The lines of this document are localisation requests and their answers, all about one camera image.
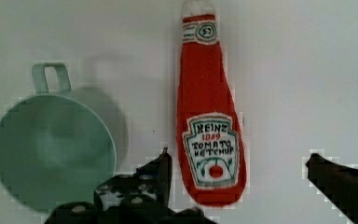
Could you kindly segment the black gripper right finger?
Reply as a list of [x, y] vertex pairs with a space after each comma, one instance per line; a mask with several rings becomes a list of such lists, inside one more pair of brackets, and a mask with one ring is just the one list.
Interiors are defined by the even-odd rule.
[[318, 153], [312, 153], [305, 165], [308, 180], [353, 224], [358, 224], [358, 169], [334, 163]]

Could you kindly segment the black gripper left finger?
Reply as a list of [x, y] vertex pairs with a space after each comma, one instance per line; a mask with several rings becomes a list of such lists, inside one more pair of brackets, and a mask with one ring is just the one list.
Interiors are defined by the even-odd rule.
[[131, 175], [115, 175], [96, 187], [93, 201], [56, 207], [44, 224], [217, 224], [198, 207], [169, 208], [172, 157], [164, 148]]

